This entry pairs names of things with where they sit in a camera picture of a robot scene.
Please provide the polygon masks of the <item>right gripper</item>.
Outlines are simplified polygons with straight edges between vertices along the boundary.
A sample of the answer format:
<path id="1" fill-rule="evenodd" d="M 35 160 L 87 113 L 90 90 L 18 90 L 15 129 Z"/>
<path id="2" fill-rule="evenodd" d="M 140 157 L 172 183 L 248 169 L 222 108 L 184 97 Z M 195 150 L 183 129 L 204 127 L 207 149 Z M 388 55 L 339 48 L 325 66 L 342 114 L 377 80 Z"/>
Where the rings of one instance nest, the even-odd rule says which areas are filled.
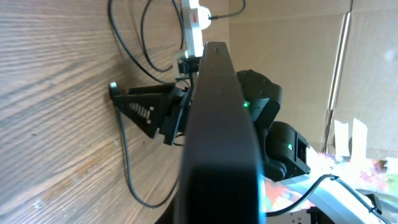
<path id="1" fill-rule="evenodd" d="M 164 144 L 174 144 L 183 116 L 187 116 L 193 87 L 184 90 L 175 84 L 131 88 L 120 94 L 116 82 L 109 84 L 109 93 L 117 109 L 133 121 L 147 136 L 154 138 L 157 129 L 164 135 Z"/>

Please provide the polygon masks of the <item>Samsung Galaxy smartphone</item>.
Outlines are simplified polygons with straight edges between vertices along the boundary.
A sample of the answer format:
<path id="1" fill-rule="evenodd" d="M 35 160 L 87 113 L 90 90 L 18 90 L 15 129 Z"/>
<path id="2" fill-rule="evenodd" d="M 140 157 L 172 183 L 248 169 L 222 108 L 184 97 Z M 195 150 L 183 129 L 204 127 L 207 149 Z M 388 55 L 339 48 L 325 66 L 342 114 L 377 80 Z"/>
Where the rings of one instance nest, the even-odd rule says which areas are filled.
<path id="1" fill-rule="evenodd" d="M 207 42 L 188 115 L 175 223 L 265 223 L 259 143 L 224 42 Z"/>

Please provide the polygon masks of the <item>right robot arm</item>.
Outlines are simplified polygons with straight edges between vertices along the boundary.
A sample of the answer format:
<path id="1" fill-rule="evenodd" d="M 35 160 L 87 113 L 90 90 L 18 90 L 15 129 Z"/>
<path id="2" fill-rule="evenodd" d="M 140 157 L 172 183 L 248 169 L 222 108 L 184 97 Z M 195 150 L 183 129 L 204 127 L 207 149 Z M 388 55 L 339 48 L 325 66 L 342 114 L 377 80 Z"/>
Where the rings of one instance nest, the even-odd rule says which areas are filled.
<path id="1" fill-rule="evenodd" d="M 180 173 L 159 223 L 264 223 L 310 200 L 313 223 L 384 221 L 373 195 L 340 176 L 315 175 L 310 146 L 276 120 L 282 90 L 252 70 L 202 70 L 190 88 L 173 83 L 109 93 L 118 115 L 168 145 L 185 138 Z"/>

